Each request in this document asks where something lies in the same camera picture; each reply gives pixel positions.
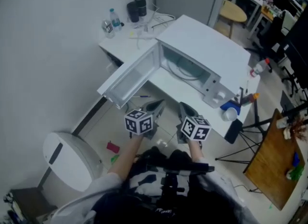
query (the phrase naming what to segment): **fiducial marker cube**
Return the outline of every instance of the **fiducial marker cube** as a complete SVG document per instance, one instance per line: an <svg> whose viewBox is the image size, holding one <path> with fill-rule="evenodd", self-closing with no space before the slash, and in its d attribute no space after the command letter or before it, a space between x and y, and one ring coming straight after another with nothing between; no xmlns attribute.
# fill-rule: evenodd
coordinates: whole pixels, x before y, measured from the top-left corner
<svg viewBox="0 0 308 224"><path fill-rule="evenodd" d="M181 132L190 140L205 141L211 129L210 123L203 117L186 116Z"/></svg>
<svg viewBox="0 0 308 224"><path fill-rule="evenodd" d="M140 110L132 110L124 116L126 130L140 135L153 129L153 115Z"/></svg>

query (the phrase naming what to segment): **paper cup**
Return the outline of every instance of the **paper cup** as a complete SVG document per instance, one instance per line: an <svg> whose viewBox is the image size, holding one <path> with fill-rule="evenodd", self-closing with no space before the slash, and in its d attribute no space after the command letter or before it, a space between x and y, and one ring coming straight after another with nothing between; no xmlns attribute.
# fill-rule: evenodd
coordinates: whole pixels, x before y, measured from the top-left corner
<svg viewBox="0 0 308 224"><path fill-rule="evenodd" d="M235 121L237 118L237 111L234 107L229 107L221 117L224 121Z"/></svg>

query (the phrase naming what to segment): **red object on floor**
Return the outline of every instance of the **red object on floor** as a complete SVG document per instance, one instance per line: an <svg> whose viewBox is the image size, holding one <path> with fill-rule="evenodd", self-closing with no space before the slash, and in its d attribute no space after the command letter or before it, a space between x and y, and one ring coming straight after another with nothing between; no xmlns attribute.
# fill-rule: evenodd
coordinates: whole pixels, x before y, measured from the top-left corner
<svg viewBox="0 0 308 224"><path fill-rule="evenodd" d="M107 144L107 149L111 150L112 152L114 152L114 153L116 153L116 154L119 153L119 151L120 151L120 147L114 145L112 142L109 142L109 143Z"/></svg>

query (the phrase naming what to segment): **white microwave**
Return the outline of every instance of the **white microwave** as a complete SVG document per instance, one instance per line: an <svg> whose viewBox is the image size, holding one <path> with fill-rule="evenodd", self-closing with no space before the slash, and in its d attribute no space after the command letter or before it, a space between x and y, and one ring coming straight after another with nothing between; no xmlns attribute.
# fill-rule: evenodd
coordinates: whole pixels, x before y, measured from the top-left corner
<svg viewBox="0 0 308 224"><path fill-rule="evenodd" d="M209 30L213 29L182 15L150 41L146 52L131 55L98 92L122 108L162 67L202 93L211 107L220 107L237 94L247 78L250 53Z"/></svg>

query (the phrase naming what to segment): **forearm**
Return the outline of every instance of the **forearm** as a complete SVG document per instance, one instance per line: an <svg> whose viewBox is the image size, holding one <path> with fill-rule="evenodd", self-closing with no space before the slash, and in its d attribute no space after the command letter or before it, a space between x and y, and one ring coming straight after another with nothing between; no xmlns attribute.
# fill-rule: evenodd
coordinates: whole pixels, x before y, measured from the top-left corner
<svg viewBox="0 0 308 224"><path fill-rule="evenodd" d="M126 180L142 140L143 135L133 136L108 172L114 172L122 180Z"/></svg>
<svg viewBox="0 0 308 224"><path fill-rule="evenodd" d="M189 140L188 146L191 152L193 162L197 162L200 158L204 157L198 141Z"/></svg>

